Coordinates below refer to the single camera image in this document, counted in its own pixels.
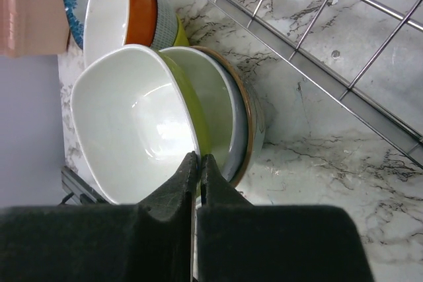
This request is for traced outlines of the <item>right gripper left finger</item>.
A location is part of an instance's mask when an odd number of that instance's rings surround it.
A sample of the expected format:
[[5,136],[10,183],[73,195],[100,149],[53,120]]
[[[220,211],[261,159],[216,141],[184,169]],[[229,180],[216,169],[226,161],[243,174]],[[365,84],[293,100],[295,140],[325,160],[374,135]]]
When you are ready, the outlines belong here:
[[133,205],[1,210],[2,281],[191,281],[197,157]]

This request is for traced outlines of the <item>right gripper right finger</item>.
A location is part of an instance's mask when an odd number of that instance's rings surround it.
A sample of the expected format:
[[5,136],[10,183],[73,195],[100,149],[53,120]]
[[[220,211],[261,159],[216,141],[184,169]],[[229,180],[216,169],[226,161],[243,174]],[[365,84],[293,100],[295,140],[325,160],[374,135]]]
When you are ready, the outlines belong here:
[[197,212],[200,281],[373,281],[358,230],[331,205],[253,205],[221,175],[201,168]]

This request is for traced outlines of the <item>stainless steel dish rack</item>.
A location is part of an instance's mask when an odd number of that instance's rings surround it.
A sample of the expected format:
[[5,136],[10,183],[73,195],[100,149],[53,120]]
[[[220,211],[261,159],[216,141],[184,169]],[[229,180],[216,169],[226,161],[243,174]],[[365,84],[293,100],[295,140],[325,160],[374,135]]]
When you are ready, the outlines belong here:
[[422,164],[422,0],[208,1]]

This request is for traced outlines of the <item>lime green white bowl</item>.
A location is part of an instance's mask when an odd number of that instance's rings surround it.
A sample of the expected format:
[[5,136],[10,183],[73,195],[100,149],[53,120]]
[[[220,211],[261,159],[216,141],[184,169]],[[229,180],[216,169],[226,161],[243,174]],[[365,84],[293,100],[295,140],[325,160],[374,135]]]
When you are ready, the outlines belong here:
[[184,70],[167,55],[125,45],[96,60],[71,94],[75,132],[105,198],[137,203],[188,153],[211,151],[206,117]]

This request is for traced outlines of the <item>white orange bowl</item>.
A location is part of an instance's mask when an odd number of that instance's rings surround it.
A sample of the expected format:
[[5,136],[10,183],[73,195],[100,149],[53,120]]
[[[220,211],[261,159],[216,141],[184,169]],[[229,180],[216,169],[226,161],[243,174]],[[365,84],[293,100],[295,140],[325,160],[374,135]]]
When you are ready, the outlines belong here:
[[157,0],[88,0],[83,35],[85,67],[125,44],[153,43]]

